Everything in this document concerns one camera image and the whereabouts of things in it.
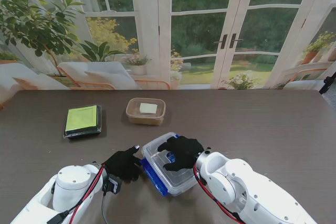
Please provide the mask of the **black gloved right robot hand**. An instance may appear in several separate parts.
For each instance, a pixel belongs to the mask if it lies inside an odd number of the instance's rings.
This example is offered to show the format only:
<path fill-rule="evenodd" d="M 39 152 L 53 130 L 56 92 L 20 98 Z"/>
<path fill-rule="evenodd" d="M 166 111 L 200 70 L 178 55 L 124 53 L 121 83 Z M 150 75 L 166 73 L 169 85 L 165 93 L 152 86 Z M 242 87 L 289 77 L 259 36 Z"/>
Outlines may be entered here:
<path fill-rule="evenodd" d="M 168 151 L 174 154 L 175 161 L 167 163 L 163 167 L 168 171 L 177 172 L 181 169 L 191 169 L 197 161 L 198 156 L 204 151 L 201 143 L 194 138 L 185 136 L 170 137 L 162 143 L 158 152 Z"/>

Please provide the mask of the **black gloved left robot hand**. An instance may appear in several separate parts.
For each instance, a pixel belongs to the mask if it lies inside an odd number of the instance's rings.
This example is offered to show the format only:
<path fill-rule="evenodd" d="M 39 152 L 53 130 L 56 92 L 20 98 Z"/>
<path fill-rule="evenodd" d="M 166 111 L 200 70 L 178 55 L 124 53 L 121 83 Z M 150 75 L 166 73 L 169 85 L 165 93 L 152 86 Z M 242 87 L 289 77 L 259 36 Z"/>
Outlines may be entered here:
<path fill-rule="evenodd" d="M 141 160 L 135 156 L 139 146 L 133 146 L 125 151 L 117 151 L 103 165 L 108 174 L 119 177 L 126 183 L 137 181 L 141 173 Z"/>

